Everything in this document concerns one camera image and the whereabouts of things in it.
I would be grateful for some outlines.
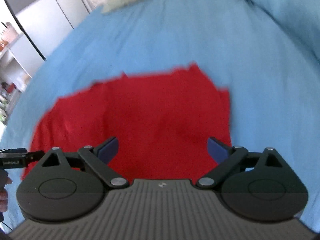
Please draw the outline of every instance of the black cable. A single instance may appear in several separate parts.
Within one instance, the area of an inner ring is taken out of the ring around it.
[[[9,227],[6,223],[4,222],[1,222],[1,223],[4,224],[7,228],[9,228],[12,231],[11,227]]]
[[[27,39],[30,41],[31,45],[35,48],[35,50],[38,52],[38,54],[40,55],[40,57],[43,60],[46,60],[46,58],[43,56],[43,54],[41,53],[41,51],[38,49],[38,47],[34,44],[34,42],[32,41],[32,39],[29,37],[29,35],[27,34],[26,30],[22,27],[21,23],[19,22],[19,20],[17,19],[15,13],[13,12],[10,4],[8,3],[7,0],[4,0],[5,4],[7,5],[7,8],[9,9],[13,19],[16,21],[18,27],[20,28],[20,30],[24,33],[24,35],[27,37]]]

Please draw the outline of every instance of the white cabinet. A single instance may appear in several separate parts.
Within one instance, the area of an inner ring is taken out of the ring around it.
[[[37,0],[16,16],[44,57],[48,57],[72,30],[56,0]]]
[[[82,0],[57,0],[57,2],[73,28],[76,28],[88,15]]]
[[[7,0],[17,20],[47,58],[89,14],[83,0]]]

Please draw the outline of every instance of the white wall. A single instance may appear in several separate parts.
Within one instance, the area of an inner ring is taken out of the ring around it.
[[[17,23],[13,19],[7,5],[5,4],[4,0],[0,0],[0,21],[1,22],[10,22],[13,27],[16,29],[18,33],[21,33],[21,30],[19,29]],[[5,29],[3,24],[0,23],[0,33]]]

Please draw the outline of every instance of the bed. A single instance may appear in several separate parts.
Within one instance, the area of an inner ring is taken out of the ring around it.
[[[301,220],[320,231],[320,0],[145,0],[93,11],[52,53],[22,94],[0,143],[28,147],[58,97],[122,72],[195,61],[231,96],[233,145],[275,147],[309,192]],[[5,222],[23,217],[13,184]]]

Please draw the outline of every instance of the logo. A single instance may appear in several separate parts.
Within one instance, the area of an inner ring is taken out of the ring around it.
[[[20,164],[19,161],[7,161],[7,162],[2,162],[2,165],[16,165]]]
[[[161,183],[161,184],[158,184],[159,185],[159,187],[161,187],[161,188],[164,188],[165,186],[167,186],[167,184],[166,183]]]

